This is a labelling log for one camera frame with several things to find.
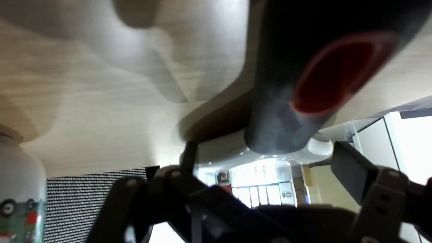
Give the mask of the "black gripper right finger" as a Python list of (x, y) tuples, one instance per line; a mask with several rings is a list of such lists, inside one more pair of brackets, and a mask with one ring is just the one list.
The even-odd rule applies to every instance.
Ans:
[(404, 243), (402, 222), (432, 240), (432, 183), (417, 183), (399, 170), (375, 166), (346, 141), (336, 141), (330, 170), (360, 205), (349, 243)]

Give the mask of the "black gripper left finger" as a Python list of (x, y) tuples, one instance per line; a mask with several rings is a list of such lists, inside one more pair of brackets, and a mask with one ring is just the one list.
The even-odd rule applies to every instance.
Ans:
[(145, 167), (145, 178), (115, 179), (84, 243), (148, 243), (159, 222), (167, 222), (186, 243), (211, 243), (214, 237), (191, 205), (191, 195), (205, 189), (192, 175), (195, 159), (196, 143), (187, 141), (178, 164)]

